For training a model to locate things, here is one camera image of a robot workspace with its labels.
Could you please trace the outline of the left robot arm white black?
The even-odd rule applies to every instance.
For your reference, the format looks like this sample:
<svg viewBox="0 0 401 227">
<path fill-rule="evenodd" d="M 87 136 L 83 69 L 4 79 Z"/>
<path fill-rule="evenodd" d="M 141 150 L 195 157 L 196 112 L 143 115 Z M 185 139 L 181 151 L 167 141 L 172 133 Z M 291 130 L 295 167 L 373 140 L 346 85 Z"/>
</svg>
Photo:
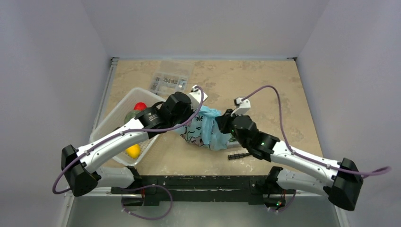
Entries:
<svg viewBox="0 0 401 227">
<path fill-rule="evenodd" d="M 167 100 L 140 111 L 122 127 L 99 140 L 79 148 L 64 147 L 61 173 L 52 186 L 52 192 L 71 191 L 76 197 L 97 187 L 120 187 L 128 193 L 138 192 L 141 180 L 134 176 L 132 167 L 106 169 L 102 165 L 132 145 L 189 123 L 199 113 L 205 99 L 207 95 L 199 86 L 187 95 L 175 92 Z"/>
</svg>

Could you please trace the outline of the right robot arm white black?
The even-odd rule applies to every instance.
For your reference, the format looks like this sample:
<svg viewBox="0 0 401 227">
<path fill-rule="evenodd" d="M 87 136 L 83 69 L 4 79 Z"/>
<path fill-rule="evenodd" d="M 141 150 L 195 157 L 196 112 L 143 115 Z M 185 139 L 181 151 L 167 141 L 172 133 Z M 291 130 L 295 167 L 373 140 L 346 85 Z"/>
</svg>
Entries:
<svg viewBox="0 0 401 227">
<path fill-rule="evenodd" d="M 354 161 L 348 158 L 336 161 L 293 148 L 287 141 L 260 131 L 250 116 L 236 115 L 232 109 L 227 109 L 216 121 L 221 133 L 230 133 L 253 157 L 299 171 L 295 175 L 283 168 L 271 171 L 265 180 L 270 192 L 307 191 L 327 196 L 341 209 L 355 210 L 364 180 Z"/>
</svg>

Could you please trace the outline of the blue plastic bag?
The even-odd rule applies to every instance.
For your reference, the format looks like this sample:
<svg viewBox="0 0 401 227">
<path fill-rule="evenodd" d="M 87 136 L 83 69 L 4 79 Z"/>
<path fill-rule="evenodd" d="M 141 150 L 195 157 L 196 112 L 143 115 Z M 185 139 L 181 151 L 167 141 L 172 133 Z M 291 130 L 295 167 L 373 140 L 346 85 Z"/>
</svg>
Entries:
<svg viewBox="0 0 401 227">
<path fill-rule="evenodd" d="M 220 110 L 202 106 L 198 114 L 186 125 L 175 129 L 186 142 L 213 151 L 227 149 L 231 134 L 220 132 L 216 117 L 222 115 Z"/>
</svg>

